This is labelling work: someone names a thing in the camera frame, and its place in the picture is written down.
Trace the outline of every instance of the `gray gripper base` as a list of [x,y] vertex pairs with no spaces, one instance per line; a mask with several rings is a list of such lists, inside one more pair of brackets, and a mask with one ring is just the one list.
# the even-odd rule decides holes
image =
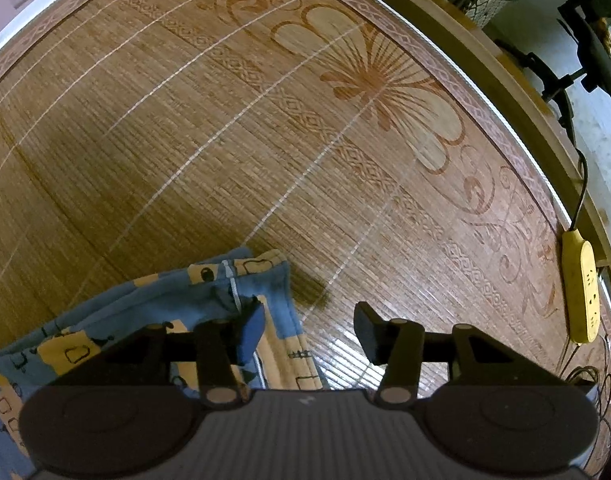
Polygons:
[[[64,480],[40,471],[35,480]],[[262,390],[244,407],[209,414],[173,458],[131,480],[492,480],[437,450],[406,412],[362,390]],[[577,468],[542,477],[582,480]]]

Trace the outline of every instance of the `folded garment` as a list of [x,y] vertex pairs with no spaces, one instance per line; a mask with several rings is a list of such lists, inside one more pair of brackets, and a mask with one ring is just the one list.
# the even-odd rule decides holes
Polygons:
[[[42,386],[153,323],[186,332],[212,319],[237,316],[258,298],[265,331],[256,359],[234,369],[251,388],[316,390],[321,378],[290,295],[285,257],[271,250],[253,258],[239,248],[186,269],[161,272],[115,286],[0,351],[0,479],[34,471],[19,432],[23,403]],[[170,367],[171,380],[191,395],[198,389],[193,363]]]

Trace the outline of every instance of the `yellow power strip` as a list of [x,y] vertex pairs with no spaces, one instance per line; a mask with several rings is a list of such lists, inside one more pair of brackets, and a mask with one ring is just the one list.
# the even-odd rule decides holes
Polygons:
[[599,280],[592,245],[578,229],[566,231],[561,239],[563,285],[570,323],[570,339],[591,343],[599,333]]

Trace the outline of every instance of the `blue and yellow fabric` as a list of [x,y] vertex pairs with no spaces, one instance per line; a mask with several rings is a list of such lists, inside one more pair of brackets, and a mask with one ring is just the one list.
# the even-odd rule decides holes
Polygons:
[[[103,349],[151,323],[184,332],[227,319],[256,296],[265,307],[257,359],[234,369],[251,388],[316,390],[321,378],[290,295],[290,270],[277,250],[256,258],[239,248],[186,269],[123,283],[62,314],[0,351],[0,480],[34,471],[19,433],[23,403]],[[192,363],[173,364],[172,381],[188,395],[198,389]]]

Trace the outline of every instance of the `floral pattern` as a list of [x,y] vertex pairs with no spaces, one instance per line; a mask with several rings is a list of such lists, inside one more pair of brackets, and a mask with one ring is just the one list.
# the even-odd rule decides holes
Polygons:
[[430,173],[442,173],[449,162],[447,147],[461,143],[464,132],[434,79],[380,30],[345,9],[314,4],[300,17],[276,25],[272,40],[302,56],[329,44],[316,60],[332,95],[356,101],[365,108],[364,120],[383,133],[399,133]]

